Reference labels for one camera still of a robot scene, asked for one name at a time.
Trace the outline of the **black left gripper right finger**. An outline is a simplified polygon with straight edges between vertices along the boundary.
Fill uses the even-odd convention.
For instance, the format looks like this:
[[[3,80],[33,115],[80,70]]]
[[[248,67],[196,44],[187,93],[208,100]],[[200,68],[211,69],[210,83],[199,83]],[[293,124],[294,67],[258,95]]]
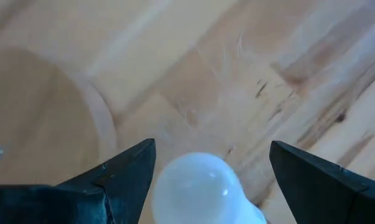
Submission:
[[[282,141],[269,159],[297,224],[375,224],[375,180]]]

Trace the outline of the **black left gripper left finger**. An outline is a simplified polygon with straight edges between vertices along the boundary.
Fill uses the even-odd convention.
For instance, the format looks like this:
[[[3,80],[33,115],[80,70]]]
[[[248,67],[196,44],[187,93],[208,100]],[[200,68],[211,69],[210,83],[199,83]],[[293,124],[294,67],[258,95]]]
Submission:
[[[138,224],[155,158],[145,139],[55,186],[0,185],[0,224]]]

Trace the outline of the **white lightbulb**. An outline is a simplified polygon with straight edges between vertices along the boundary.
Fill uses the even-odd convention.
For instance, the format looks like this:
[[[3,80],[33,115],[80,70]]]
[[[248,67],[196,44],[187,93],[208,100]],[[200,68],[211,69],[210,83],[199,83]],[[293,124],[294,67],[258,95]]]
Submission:
[[[160,172],[152,194],[155,224],[266,224],[232,168],[205,152],[174,159]]]

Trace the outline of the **wooden base table lamp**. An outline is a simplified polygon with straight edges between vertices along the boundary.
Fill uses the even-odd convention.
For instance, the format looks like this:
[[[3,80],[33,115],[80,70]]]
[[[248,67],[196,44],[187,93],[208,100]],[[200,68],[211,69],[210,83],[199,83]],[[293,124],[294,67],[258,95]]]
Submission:
[[[0,47],[0,184],[56,185],[117,153],[111,113],[85,78]]]

